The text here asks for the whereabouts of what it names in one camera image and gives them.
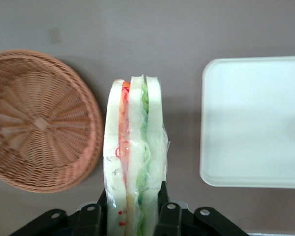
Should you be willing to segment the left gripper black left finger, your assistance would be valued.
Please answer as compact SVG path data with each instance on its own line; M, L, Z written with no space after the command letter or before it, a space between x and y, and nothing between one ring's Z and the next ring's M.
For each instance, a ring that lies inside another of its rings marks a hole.
M76 236L105 236L107 231L107 197L103 190L96 203L83 206L79 211Z

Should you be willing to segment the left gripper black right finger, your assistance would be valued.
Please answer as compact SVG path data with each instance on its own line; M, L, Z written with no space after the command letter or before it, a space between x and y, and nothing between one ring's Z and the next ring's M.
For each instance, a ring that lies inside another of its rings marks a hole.
M171 202L163 181L158 192L158 221L154 228L154 236L180 236L182 209L178 203Z

